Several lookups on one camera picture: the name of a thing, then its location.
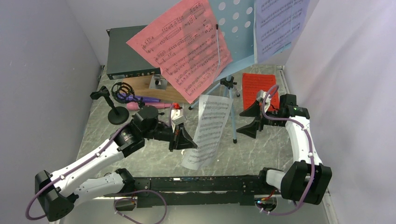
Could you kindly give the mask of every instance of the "musical notes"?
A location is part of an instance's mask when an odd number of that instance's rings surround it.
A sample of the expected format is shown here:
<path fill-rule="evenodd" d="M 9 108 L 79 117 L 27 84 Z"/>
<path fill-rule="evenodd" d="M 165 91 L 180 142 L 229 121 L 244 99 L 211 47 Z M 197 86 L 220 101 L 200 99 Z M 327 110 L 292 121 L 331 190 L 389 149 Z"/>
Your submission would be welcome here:
<path fill-rule="evenodd" d="M 222 35 L 217 43 L 216 24 L 208 0 L 182 0 L 127 44 L 192 103 L 232 61 Z"/>
<path fill-rule="evenodd" d="M 310 0 L 257 0 L 257 61 L 262 63 L 302 31 Z"/>
<path fill-rule="evenodd" d="M 232 103 L 231 99 L 225 97 L 199 97 L 198 126 L 194 135 L 198 148 L 186 151 L 182 166 L 197 170 L 213 161 Z"/>

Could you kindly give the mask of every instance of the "black mounting bracket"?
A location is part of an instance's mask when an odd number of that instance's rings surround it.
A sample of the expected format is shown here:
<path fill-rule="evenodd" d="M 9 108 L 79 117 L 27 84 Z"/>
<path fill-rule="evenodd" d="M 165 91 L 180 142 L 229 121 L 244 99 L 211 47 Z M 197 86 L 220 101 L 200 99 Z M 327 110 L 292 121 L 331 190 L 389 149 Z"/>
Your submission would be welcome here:
<path fill-rule="evenodd" d="M 227 81 L 227 78 L 222 78 L 220 79 L 220 85 L 223 85 L 225 87 L 227 87 L 228 89 L 231 89 L 234 87 L 234 85 L 236 85 L 237 83 L 234 82 L 234 76 L 231 76 L 230 81 Z"/>
<path fill-rule="evenodd" d="M 279 109 L 277 111 L 267 111 L 266 114 L 269 117 L 274 118 L 288 118 L 295 116 L 302 116 L 307 119 L 310 118 L 308 110 L 306 108 L 299 107 L 297 105 L 296 95 L 292 94 L 281 95 L 279 98 Z M 256 131 L 262 131 L 264 125 L 280 127 L 284 127 L 286 125 L 285 120 L 269 120 L 262 116 L 260 102 L 257 100 L 249 108 L 242 111 L 239 116 L 255 118 L 252 123 L 236 129 L 237 133 L 247 135 L 254 139 L 257 136 Z"/>
<path fill-rule="evenodd" d="M 138 178 L 135 181 L 136 190 L 148 190 L 151 189 L 151 180 L 149 178 Z M 148 192 L 141 192 L 137 194 L 138 196 L 147 197 L 149 196 Z"/>

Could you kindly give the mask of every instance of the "wooden block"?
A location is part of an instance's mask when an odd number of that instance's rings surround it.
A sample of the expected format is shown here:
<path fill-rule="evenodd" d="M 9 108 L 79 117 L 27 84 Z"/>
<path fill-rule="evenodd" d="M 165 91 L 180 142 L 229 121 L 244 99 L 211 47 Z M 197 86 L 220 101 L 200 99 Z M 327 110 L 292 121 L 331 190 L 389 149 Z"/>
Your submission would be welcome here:
<path fill-rule="evenodd" d="M 152 76 L 125 78 L 122 81 L 132 86 L 138 96 L 155 97 L 165 101 L 188 103 L 187 100 L 168 82 L 166 90 L 150 89 Z"/>

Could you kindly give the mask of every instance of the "pink microphone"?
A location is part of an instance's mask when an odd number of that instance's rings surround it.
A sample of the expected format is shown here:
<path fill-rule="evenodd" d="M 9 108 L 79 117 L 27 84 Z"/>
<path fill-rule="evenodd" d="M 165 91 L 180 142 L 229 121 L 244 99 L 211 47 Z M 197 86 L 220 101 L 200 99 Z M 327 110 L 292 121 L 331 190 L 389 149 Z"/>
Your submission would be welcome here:
<path fill-rule="evenodd" d="M 157 109 L 168 108 L 171 106 L 171 104 L 165 104 L 163 102 L 145 103 L 145 105 L 155 106 Z M 127 109 L 130 111 L 136 111 L 136 110 L 139 110 L 139 106 L 138 106 L 137 102 L 130 102 L 130 103 L 127 103 Z"/>

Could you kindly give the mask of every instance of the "tripod leg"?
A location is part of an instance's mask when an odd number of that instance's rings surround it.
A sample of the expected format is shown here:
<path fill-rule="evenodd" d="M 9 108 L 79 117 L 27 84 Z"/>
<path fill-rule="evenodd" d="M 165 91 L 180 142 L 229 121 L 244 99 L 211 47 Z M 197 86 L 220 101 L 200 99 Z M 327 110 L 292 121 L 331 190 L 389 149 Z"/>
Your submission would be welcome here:
<path fill-rule="evenodd" d="M 223 97 L 227 97 L 228 89 L 224 86 Z"/>
<path fill-rule="evenodd" d="M 234 86 L 233 88 L 235 89 L 236 97 L 240 97 L 239 91 L 238 91 L 238 89 L 236 88 L 236 86 Z"/>
<path fill-rule="evenodd" d="M 211 88 L 205 95 L 211 94 L 215 89 L 217 89 L 220 86 L 220 83 L 217 83 L 213 88 Z M 188 107 L 189 110 L 194 109 L 194 107 L 199 103 L 199 99 L 195 101 L 191 106 Z"/>
<path fill-rule="evenodd" d="M 233 90 L 229 89 L 228 92 L 229 92 L 230 99 L 233 100 Z M 232 125 L 233 125 L 233 142 L 234 142 L 234 144 L 236 144 L 237 143 L 237 139 L 236 139 L 236 125 L 235 125 L 234 103 L 231 106 L 231 120 L 232 120 Z"/>

